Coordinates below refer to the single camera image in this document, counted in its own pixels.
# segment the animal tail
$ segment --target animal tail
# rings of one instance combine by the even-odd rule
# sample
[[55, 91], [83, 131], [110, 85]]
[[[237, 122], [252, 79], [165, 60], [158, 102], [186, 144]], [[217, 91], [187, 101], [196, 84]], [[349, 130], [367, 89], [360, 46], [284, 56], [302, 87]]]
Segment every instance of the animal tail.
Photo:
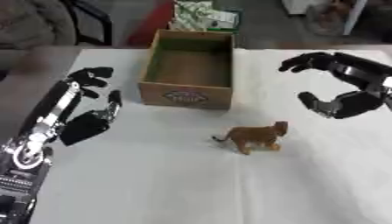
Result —
[[223, 138], [223, 139], [219, 139], [218, 137], [213, 136], [213, 140], [215, 140], [215, 141], [217, 141], [217, 142], [219, 142], [219, 143], [223, 143], [223, 142], [225, 142], [226, 140], [228, 140], [228, 135], [227, 135], [225, 138]]

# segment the brown toy cat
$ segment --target brown toy cat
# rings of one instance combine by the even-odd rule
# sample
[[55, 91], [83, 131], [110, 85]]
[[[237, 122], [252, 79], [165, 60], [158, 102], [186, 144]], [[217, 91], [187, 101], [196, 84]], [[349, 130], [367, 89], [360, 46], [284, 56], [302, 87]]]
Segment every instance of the brown toy cat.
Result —
[[225, 142], [229, 138], [237, 145], [238, 150], [249, 155], [251, 149], [246, 147], [247, 143], [264, 144], [273, 151], [279, 151], [280, 145], [276, 143], [277, 137], [282, 137], [287, 133], [289, 124], [287, 122], [275, 122], [269, 127], [235, 127], [232, 128], [224, 139], [213, 136], [217, 142]]

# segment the cardboard box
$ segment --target cardboard box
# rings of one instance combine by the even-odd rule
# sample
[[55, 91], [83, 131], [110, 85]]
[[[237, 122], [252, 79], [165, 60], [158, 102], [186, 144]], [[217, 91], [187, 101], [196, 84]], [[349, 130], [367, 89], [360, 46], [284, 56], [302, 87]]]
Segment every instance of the cardboard box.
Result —
[[231, 33], [158, 31], [139, 88], [148, 105], [229, 109]]

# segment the red object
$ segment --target red object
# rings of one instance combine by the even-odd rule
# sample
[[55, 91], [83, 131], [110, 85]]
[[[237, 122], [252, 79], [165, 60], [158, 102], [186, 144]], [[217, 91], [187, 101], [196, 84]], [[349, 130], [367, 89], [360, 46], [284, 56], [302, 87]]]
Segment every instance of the red object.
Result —
[[150, 13], [136, 31], [128, 38], [127, 45], [150, 46], [154, 39], [155, 32], [159, 29], [166, 29], [173, 16], [174, 2], [172, 0], [164, 1]]

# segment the office chair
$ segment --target office chair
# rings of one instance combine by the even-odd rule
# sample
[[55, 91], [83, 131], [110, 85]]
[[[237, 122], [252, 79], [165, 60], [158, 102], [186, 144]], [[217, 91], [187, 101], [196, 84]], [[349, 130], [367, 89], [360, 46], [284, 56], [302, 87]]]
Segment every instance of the office chair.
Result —
[[[79, 43], [88, 43], [95, 46], [111, 46], [113, 44], [113, 25], [110, 17], [105, 12], [97, 9], [92, 4], [83, 0], [59, 0], [68, 10], [76, 30], [76, 45]], [[102, 27], [102, 39], [89, 37], [81, 33], [79, 29], [79, 19], [76, 11], [88, 14], [90, 17], [98, 20]]]

